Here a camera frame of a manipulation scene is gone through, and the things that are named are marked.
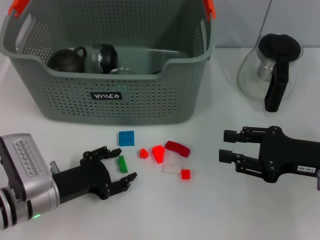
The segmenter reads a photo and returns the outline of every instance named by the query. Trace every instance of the label sticker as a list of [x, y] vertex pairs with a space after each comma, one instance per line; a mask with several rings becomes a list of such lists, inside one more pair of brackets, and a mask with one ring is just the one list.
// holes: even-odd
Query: label sticker
[[306, 173], [312, 173], [312, 174], [316, 172], [316, 169], [314, 167], [307, 167], [307, 166], [298, 166], [297, 170], [300, 172], [306, 172]]
[[93, 100], [122, 100], [121, 92], [90, 92]]

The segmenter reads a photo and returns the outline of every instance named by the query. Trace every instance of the orange basket handle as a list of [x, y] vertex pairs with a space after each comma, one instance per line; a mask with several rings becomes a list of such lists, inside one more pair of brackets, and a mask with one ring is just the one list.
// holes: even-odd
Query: orange basket handle
[[216, 19], [216, 8], [215, 8], [214, 0], [203, 0], [203, 4], [205, 7], [207, 20], [210, 21], [211, 14], [213, 19]]
[[16, 10], [15, 17], [17, 18], [24, 12], [29, 2], [30, 0], [14, 0], [11, 7], [9, 8], [8, 14], [10, 15], [13, 10]]

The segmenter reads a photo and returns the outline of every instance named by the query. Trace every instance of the black teapot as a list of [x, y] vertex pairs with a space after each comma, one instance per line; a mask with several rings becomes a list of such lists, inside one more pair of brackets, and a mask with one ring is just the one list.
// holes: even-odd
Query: black teapot
[[87, 50], [79, 46], [74, 50], [63, 49], [57, 51], [48, 61], [48, 67], [58, 72], [83, 73], [85, 71], [85, 59]]

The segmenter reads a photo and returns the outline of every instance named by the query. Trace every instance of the basket logo label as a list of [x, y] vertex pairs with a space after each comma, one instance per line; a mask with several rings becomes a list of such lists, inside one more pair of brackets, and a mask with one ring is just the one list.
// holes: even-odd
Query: basket logo label
[[93, 100], [122, 100], [121, 92], [90, 92]]

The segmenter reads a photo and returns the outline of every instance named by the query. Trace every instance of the gray plastic basket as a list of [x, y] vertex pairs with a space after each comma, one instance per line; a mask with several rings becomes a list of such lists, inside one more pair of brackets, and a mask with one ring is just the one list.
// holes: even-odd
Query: gray plastic basket
[[[215, 47], [215, 14], [206, 1], [212, 0], [30, 0], [21, 15], [14, 9], [5, 18], [0, 52], [50, 119], [181, 123], [193, 114]], [[58, 50], [94, 44], [114, 45], [119, 60], [138, 74], [89, 73], [90, 57], [86, 73], [46, 64]]]

